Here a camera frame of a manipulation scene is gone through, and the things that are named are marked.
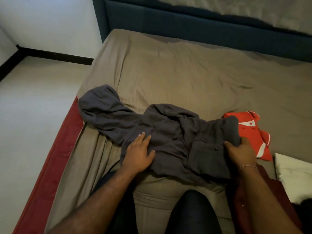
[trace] person's left arm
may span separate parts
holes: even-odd
[[[151,136],[139,135],[128,149],[121,168],[72,214],[48,234],[103,234],[133,178],[153,161],[155,151],[147,156]]]

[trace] black pants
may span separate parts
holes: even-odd
[[[115,172],[102,177],[93,193],[104,185]],[[107,234],[138,233],[135,217],[133,187],[129,186],[119,203],[114,217],[106,231]],[[179,199],[171,212],[165,234],[222,234],[211,204],[200,192],[188,190]]]

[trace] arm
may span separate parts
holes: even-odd
[[[255,167],[256,155],[249,140],[242,138],[239,147],[225,142],[231,160],[236,164],[247,194],[248,209],[255,234],[302,234],[283,210]]]
[[[139,135],[129,145],[121,168],[98,191],[48,234],[103,234],[133,178],[153,161],[155,151],[147,156],[151,136]]]

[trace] person's left hand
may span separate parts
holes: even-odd
[[[153,161],[155,151],[152,150],[147,156],[147,146],[151,136],[145,138],[143,132],[127,148],[127,153],[121,165],[121,169],[136,175],[144,171]]]

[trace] red bed frame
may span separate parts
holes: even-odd
[[[13,234],[44,233],[58,184],[82,127],[76,97],[57,133]]]

